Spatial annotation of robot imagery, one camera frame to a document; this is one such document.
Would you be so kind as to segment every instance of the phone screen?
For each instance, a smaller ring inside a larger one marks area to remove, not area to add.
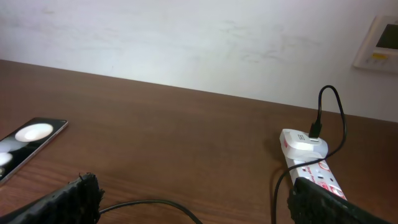
[[[0,183],[10,178],[67,125],[66,120],[33,118],[0,141]]]

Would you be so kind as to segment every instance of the table surface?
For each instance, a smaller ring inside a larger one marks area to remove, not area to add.
[[[187,206],[205,224],[270,223],[271,190],[286,168],[279,134],[307,131],[316,118],[306,108],[3,60],[0,97],[0,136],[36,116],[69,120],[0,188],[0,215],[92,172],[106,192],[101,208],[161,198]],[[325,112],[322,119],[321,136],[333,149],[340,116]],[[347,123],[347,142],[329,166],[351,203],[397,223],[398,124],[357,116]],[[293,223],[290,181],[280,186],[279,223]],[[192,221],[166,205],[137,205],[99,223]]]

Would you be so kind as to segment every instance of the wall-mounted device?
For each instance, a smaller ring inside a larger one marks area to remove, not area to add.
[[[354,66],[398,73],[398,17],[377,16],[374,19]]]

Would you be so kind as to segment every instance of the plug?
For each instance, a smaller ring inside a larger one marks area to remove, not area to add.
[[[279,137],[285,157],[310,162],[323,159],[328,154],[328,144],[321,138],[310,138],[307,133],[283,129]]]
[[[321,133],[321,129],[322,129],[321,121],[319,119],[317,119],[315,121],[315,123],[311,124],[311,129],[310,129],[310,132],[308,134],[309,138],[318,139],[319,135]]]

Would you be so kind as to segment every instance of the white charger adapter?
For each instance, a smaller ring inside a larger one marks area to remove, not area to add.
[[[279,137],[285,157],[310,162],[323,159],[328,154],[328,144],[321,138],[312,139],[308,133],[283,129]]]

